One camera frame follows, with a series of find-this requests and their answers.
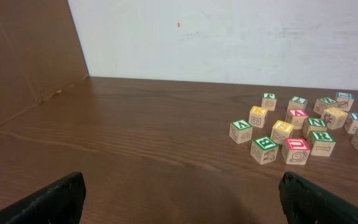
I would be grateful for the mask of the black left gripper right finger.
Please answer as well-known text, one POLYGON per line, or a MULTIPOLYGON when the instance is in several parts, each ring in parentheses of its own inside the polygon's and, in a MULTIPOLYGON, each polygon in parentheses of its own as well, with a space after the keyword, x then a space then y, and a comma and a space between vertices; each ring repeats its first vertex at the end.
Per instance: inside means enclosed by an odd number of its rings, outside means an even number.
POLYGON ((358 224, 358 207, 294 172, 284 173, 278 189, 288 223, 358 224))

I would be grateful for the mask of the green R letter block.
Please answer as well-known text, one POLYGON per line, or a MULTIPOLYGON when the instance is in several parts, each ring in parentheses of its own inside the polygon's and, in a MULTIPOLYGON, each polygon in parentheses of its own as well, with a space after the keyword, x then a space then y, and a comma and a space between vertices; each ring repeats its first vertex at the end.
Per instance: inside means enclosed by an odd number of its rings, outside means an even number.
POLYGON ((312 156, 329 157, 333 152, 336 140, 327 131, 310 131, 306 141, 312 156))

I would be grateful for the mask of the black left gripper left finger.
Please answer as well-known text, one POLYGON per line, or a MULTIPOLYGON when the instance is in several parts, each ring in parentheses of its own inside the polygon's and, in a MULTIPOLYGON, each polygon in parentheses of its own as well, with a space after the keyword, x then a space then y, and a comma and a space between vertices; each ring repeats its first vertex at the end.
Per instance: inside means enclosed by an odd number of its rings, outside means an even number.
POLYGON ((73 172, 0 210, 0 223, 78 224, 85 197, 83 174, 73 172))

